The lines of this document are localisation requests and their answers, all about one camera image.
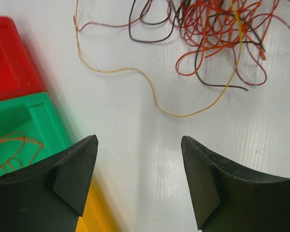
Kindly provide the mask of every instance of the green plastic container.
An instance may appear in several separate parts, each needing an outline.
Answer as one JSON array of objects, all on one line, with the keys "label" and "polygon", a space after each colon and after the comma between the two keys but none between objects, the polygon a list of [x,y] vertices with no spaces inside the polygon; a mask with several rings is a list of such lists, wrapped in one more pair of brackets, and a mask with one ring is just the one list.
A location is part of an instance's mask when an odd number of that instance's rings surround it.
[{"label": "green plastic container", "polygon": [[[12,132],[22,132],[26,137],[39,140],[45,145],[32,163],[41,161],[72,145],[47,93],[36,93],[24,97],[0,101],[0,138]],[[0,144],[0,163],[6,161],[20,148],[21,141],[9,141]],[[17,154],[22,167],[28,166],[38,145],[25,143]],[[19,162],[10,161],[17,170]],[[7,172],[12,169],[4,167]]]}]

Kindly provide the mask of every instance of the yellow wire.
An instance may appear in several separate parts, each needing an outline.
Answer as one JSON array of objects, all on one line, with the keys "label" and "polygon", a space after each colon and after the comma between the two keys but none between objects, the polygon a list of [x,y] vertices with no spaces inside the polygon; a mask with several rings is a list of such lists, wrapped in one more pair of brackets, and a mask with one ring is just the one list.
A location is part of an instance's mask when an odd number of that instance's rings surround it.
[{"label": "yellow wire", "polygon": [[240,61],[240,56],[241,56],[241,53],[242,53],[242,49],[243,49],[243,33],[242,33],[242,25],[241,25],[241,20],[240,20],[240,17],[238,15],[238,12],[233,4],[233,1],[230,0],[230,4],[231,4],[231,7],[232,7],[232,10],[234,12],[234,16],[235,16],[235,20],[238,24],[238,32],[239,32],[239,42],[240,42],[240,50],[239,50],[239,53],[238,53],[238,59],[237,59],[237,62],[236,62],[236,65],[235,65],[235,68],[234,68],[234,71],[228,81],[228,83],[226,84],[226,86],[224,87],[224,89],[222,90],[222,92],[220,93],[220,95],[217,97],[217,99],[211,104],[209,105],[208,107],[204,108],[204,109],[201,109],[199,111],[196,111],[194,113],[191,113],[191,114],[188,114],[188,115],[176,115],[176,114],[172,114],[172,113],[168,113],[166,112],[165,110],[163,110],[159,105],[158,105],[158,101],[157,101],[157,96],[156,96],[156,92],[155,92],[155,88],[154,88],[154,85],[152,84],[152,82],[150,81],[149,77],[144,73],[142,72],[141,70],[139,69],[133,69],[133,68],[123,68],[123,69],[117,69],[117,70],[111,70],[111,71],[102,71],[102,70],[99,70],[99,69],[95,69],[93,67],[91,67],[82,57],[82,54],[81,54],[81,48],[80,48],[80,43],[79,43],[79,38],[78,38],[78,27],[77,27],[77,12],[78,12],[78,2],[79,0],[77,0],[76,2],[76,9],[75,9],[75,16],[74,16],[74,25],[75,25],[75,33],[76,33],[76,41],[77,41],[77,49],[78,49],[78,56],[81,60],[81,62],[86,66],[88,67],[89,69],[95,71],[95,72],[99,72],[99,73],[117,73],[117,72],[121,72],[121,71],[136,71],[138,72],[139,74],[141,74],[143,77],[145,77],[146,81],[149,83],[150,85],[150,88],[152,90],[152,93],[153,93],[153,98],[154,98],[154,103],[156,105],[156,107],[162,111],[163,113],[165,113],[166,115],[169,115],[169,116],[173,116],[173,117],[189,117],[189,116],[192,116],[192,115],[196,115],[200,112],[203,112],[209,108],[211,108],[212,106],[214,106],[218,101],[219,99],[221,98],[221,96],[224,94],[224,92],[227,90],[228,86],[230,85],[232,79],[234,78],[234,75],[236,73],[236,69],[237,69],[237,66],[239,64],[239,61]]}]

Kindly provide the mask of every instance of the red plastic container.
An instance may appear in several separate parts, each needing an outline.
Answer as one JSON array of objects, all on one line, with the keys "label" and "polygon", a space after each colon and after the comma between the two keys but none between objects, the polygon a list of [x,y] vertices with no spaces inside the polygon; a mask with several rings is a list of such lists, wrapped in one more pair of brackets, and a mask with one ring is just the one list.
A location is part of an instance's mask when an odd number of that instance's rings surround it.
[{"label": "red plastic container", "polygon": [[44,91],[15,23],[0,17],[0,101]]}]

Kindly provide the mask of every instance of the yellow plastic container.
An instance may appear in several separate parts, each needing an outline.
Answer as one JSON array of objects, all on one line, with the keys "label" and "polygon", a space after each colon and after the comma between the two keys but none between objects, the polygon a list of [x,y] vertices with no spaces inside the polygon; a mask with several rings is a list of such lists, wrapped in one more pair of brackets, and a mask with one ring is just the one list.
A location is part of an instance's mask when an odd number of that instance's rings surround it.
[{"label": "yellow plastic container", "polygon": [[97,180],[91,183],[84,214],[78,220],[76,232],[120,232]]}]

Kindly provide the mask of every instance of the white surface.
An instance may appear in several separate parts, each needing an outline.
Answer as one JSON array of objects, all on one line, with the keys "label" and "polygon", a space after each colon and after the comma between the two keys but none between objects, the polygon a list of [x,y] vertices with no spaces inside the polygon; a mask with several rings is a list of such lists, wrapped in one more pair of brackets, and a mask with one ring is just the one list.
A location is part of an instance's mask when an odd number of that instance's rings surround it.
[{"label": "white surface", "polygon": [[[138,12],[144,3],[137,1]],[[166,1],[154,3],[150,20],[161,18],[159,12],[166,9]],[[94,173],[101,178],[123,231],[197,231],[180,149],[183,135],[250,168],[290,177],[290,32],[284,25],[273,19],[265,40],[263,65],[269,80],[264,86],[248,93],[229,89],[215,107],[177,119],[155,108],[150,88],[139,74],[102,75],[84,67],[75,42],[75,4],[74,0],[0,0],[0,15],[15,20],[74,141],[97,134]],[[126,23],[131,4],[132,0],[80,0],[79,24]],[[281,1],[277,13],[290,24],[290,3]],[[138,24],[132,32],[154,39],[170,27],[155,35]],[[174,64],[189,48],[177,32],[171,43],[144,45],[130,41],[126,29],[91,26],[80,40],[85,57],[99,69],[135,67],[147,73],[168,111],[193,112],[220,92],[202,86],[194,76],[178,77]],[[221,53],[208,59],[202,76],[226,83],[233,69],[227,56]],[[191,71],[192,62],[193,58],[182,68]],[[261,79],[258,68],[245,66],[249,62],[244,53],[243,76]]]}]

